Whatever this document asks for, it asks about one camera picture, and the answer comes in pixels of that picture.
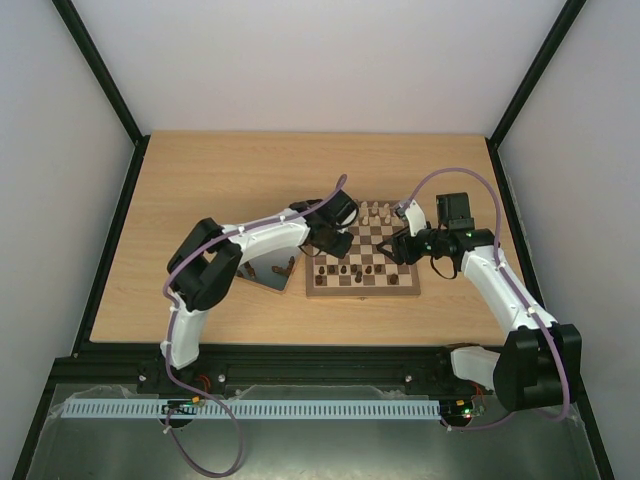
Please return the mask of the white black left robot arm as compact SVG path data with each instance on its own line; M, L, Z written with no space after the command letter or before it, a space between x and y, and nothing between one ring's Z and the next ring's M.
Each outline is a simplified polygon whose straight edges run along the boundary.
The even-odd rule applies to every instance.
M324 200L296 202L245 224L198 222L167 266L163 295L171 302L170 320L160 345L167 363L180 370L197 360L208 312L226 297L240 266L303 246L343 258L354 239L348 228L358 214L358 203L337 189Z

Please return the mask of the wooden chess board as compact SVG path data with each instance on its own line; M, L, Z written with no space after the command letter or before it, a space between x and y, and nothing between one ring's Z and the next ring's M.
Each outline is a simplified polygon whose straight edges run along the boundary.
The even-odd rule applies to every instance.
M421 293L419 274L414 265L397 265L376 250L376 245L402 230L406 223L393 212L394 200L363 200L359 204L359 216L348 229L353 235L352 246L344 258L327 255L311 247L305 259L306 295L309 298L369 298L369 297L417 297ZM336 273L329 275L327 267L336 266ZM340 267L347 266L347 274L340 274ZM371 275L365 268L371 265ZM385 266L384 274L377 274L377 265ZM318 268L325 267L324 284L317 286ZM363 274L356 283L357 271ZM389 276L397 274L399 283L391 285Z

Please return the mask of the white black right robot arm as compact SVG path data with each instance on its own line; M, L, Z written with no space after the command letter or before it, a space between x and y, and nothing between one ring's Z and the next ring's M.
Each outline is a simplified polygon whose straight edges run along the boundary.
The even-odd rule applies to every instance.
M437 221L426 220L411 200L398 205L395 217L404 228L378 244L380 253L398 265L423 258L448 258L454 275L463 275L480 293L505 335L499 352L478 345L458 345L436 367L436 379L455 392L469 381L496 393L509 412L559 405L575 400L582 340L571 324L560 324L525 288L510 267L490 229L478 229L465 193L436 198Z

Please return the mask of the metal tin tray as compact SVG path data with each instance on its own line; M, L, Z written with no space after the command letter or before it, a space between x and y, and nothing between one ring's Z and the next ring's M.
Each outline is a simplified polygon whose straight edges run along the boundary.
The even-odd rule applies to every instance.
M256 270L256 280L240 278L237 275L236 277L253 286L264 288L275 293L284 293L289 285L289 280L293 276L293 272L299 264L301 255L302 251L298 247L283 248L263 254L248 261ZM271 267L273 265L286 266L290 256L296 258L296 263L289 277L277 275L272 272Z

